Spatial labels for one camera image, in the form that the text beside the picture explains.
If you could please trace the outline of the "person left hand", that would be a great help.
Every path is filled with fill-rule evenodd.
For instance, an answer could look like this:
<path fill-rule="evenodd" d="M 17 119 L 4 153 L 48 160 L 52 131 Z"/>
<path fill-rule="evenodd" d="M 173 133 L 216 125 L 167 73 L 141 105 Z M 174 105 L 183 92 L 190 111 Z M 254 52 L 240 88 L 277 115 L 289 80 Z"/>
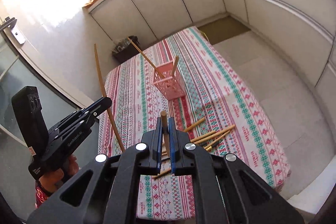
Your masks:
<path fill-rule="evenodd" d="M 72 177 L 78 173 L 80 167 L 76 160 L 76 156 L 71 155 L 68 158 L 69 166 L 65 171 L 60 168 L 56 171 L 47 172 L 35 182 L 36 209 L 60 188 L 60 183 L 65 175 Z"/>

